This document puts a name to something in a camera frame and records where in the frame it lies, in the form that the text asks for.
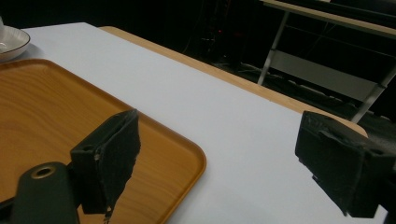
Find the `orange tray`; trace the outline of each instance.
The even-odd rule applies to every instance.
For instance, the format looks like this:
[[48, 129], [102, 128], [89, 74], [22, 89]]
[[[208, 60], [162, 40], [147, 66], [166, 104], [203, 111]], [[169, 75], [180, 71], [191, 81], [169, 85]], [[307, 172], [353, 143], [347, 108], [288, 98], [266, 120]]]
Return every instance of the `orange tray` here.
[[[73, 146], [128, 109], [50, 61], [0, 64], [0, 202], [15, 195], [25, 171], [48, 161], [69, 163]], [[197, 145], [141, 112], [139, 134], [141, 153], [113, 223], [164, 223], [205, 170]], [[104, 215], [78, 211], [81, 223], [103, 222]]]

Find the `metal bar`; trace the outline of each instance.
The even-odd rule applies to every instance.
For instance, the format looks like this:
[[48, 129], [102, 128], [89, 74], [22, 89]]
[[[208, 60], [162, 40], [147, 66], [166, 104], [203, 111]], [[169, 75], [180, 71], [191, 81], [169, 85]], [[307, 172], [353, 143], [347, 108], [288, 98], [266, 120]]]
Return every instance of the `metal bar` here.
[[286, 22], [288, 21], [289, 14], [290, 13], [288, 11], [285, 11], [285, 14], [283, 15], [283, 19], [279, 25], [279, 29], [277, 30], [273, 45], [272, 45], [270, 51], [268, 52], [268, 56], [265, 59], [264, 67], [262, 68], [262, 72], [260, 73], [259, 81], [257, 82], [257, 84], [259, 84], [259, 85], [262, 85], [262, 83], [264, 82], [264, 79], [265, 79], [265, 76], [267, 75], [268, 69], [271, 66], [271, 61], [272, 61], [272, 58], [274, 57], [274, 51], [277, 47], [277, 44], [279, 43], [279, 39], [282, 36], [283, 30], [285, 29], [285, 25], [286, 25]]
[[290, 29], [293, 29], [293, 30], [300, 31], [300, 32], [304, 32], [304, 33], [307, 33], [307, 34], [310, 34], [310, 35], [317, 35], [318, 37], [325, 38], [325, 39], [328, 39], [328, 40], [331, 40], [331, 41], [334, 41], [334, 42], [337, 42], [337, 43], [349, 45], [349, 46], [357, 48], [357, 49], [364, 49], [364, 50], [367, 50], [367, 51], [370, 51], [370, 52], [373, 52], [373, 53], [381, 54], [381, 55], [384, 55], [384, 56], [387, 56], [387, 57], [392, 57], [393, 58], [393, 57], [396, 56], [396, 55], [390, 55], [390, 54], [387, 54], [387, 53], [384, 53], [384, 52], [381, 52], [381, 51], [377, 51], [377, 50], [373, 50], [373, 49], [367, 49], [365, 47], [362, 47], [362, 46], [359, 46], [359, 45], [355, 45], [355, 44], [351, 44], [351, 43], [347, 43], [345, 41], [341, 41], [341, 40], [338, 40], [338, 39], [335, 39], [335, 38], [332, 38], [332, 37], [328, 37], [326, 35], [318, 35], [318, 34], [315, 34], [313, 32], [309, 32], [309, 31], [306, 31], [306, 30], [303, 30], [303, 29], [300, 29], [300, 28], [297, 28], [297, 27], [294, 27], [294, 26], [286, 25], [286, 27], [290, 28]]
[[376, 99], [381, 95], [381, 93], [388, 86], [390, 81], [396, 76], [396, 64], [390, 69], [390, 72], [385, 76], [385, 78], [373, 88], [372, 92], [367, 96], [367, 98], [363, 101], [361, 106], [358, 109], [358, 113], [351, 119], [352, 122], [357, 123], [364, 114], [370, 109]]
[[299, 7], [275, 0], [261, 0], [265, 6], [277, 8], [302, 16], [310, 17], [316, 20], [328, 21], [334, 24], [342, 25], [355, 30], [363, 31], [374, 35], [381, 35], [390, 39], [396, 39], [396, 29], [386, 26], [373, 24], [366, 21], [359, 21], [347, 17], [337, 16], [331, 13], [322, 12], [306, 7]]
[[363, 102], [377, 83], [276, 50], [271, 67]]

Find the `white table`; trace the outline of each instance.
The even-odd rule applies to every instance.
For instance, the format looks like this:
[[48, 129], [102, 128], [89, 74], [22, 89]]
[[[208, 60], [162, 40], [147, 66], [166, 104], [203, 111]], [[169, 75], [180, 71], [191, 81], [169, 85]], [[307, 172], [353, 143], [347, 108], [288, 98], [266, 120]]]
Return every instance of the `white table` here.
[[343, 217], [312, 180], [294, 155], [301, 114], [86, 23], [25, 31], [22, 58], [59, 64], [203, 149], [205, 173], [169, 223], [384, 220], [383, 208]]

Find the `dark background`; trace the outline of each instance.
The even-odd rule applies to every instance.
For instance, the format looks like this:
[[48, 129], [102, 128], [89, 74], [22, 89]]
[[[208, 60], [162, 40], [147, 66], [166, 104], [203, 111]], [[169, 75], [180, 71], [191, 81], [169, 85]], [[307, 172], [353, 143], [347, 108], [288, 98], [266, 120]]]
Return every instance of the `dark background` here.
[[[298, 2], [309, 5], [310, 1]], [[393, 0], [333, 1], [395, 15]], [[283, 15], [257, 0], [2, 0], [0, 14], [5, 25], [20, 29], [80, 21], [115, 26], [203, 62], [224, 62], [231, 68], [241, 63], [263, 66]], [[279, 48], [372, 81], [391, 69], [396, 55], [394, 40], [296, 15], [290, 17]], [[396, 121], [395, 94], [393, 80], [370, 110]]]

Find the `wooden table edge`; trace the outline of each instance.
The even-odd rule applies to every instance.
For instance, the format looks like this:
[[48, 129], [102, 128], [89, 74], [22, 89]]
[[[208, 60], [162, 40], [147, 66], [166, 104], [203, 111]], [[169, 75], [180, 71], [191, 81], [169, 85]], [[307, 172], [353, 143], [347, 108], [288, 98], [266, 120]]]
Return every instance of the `wooden table edge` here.
[[367, 137], [367, 132], [364, 131], [364, 129], [359, 126], [356, 123], [353, 123], [349, 120], [339, 118], [333, 114], [330, 114], [326, 111], [320, 110], [316, 107], [313, 107], [312, 105], [307, 105], [303, 102], [297, 101], [295, 99], [290, 98], [289, 96], [283, 95], [279, 92], [269, 90], [263, 86], [260, 86], [256, 83], [250, 82], [248, 80], [245, 80], [241, 77], [235, 76], [233, 74], [227, 73], [223, 70], [220, 70], [210, 64], [200, 62], [198, 60], [195, 60], [191, 57], [188, 57], [186, 55], [183, 55], [181, 53], [178, 53], [176, 51], [173, 51], [171, 49], [167, 49], [163, 46], [160, 46], [158, 44], [155, 44], [153, 42], [150, 42], [144, 38], [141, 38], [136, 35], [132, 35], [130, 33], [127, 33], [125, 31], [122, 31], [119, 28], [113, 27], [113, 26], [104, 26], [100, 27], [101, 30], [104, 30], [112, 35], [115, 35], [117, 37], [120, 37], [124, 40], [127, 40], [129, 42], [132, 42], [140, 47], [143, 47], [145, 49], [149, 49], [151, 51], [154, 51], [156, 53], [161, 54], [162, 56], [165, 56], [167, 58], [173, 59], [177, 62], [184, 63], [189, 67], [192, 67], [194, 69], [197, 69], [199, 71], [202, 71], [204, 73], [209, 74], [212, 77], [219, 78], [223, 81], [226, 81], [230, 84], [235, 85], [236, 87], [239, 87], [245, 91], [249, 91], [251, 93], [254, 93], [262, 98], [265, 98], [271, 102], [274, 102], [278, 105], [285, 106], [288, 109], [291, 109], [293, 111], [303, 113], [305, 110], [306, 111], [311, 111], [311, 112], [316, 112], [319, 114], [323, 114], [326, 116], [329, 116], [333, 119], [337, 119], [338, 121], [342, 122], [345, 124], [347, 127], [353, 129], [354, 131], [364, 135]]
[[323, 21], [330, 21], [335, 24], [340, 24], [345, 27], [351, 27], [356, 30], [367, 32], [375, 35], [382, 35], [387, 38], [396, 38], [396, 29], [378, 25], [375, 23], [370, 23], [368, 21], [360, 21], [351, 19], [348, 17], [338, 16], [332, 13], [327, 13], [319, 10], [314, 10], [307, 7], [299, 7], [293, 4], [280, 2], [276, 0], [260, 0], [265, 6], [278, 8], [280, 10], [288, 11], [291, 13], [296, 13], [304, 15], [310, 18], [319, 19]]

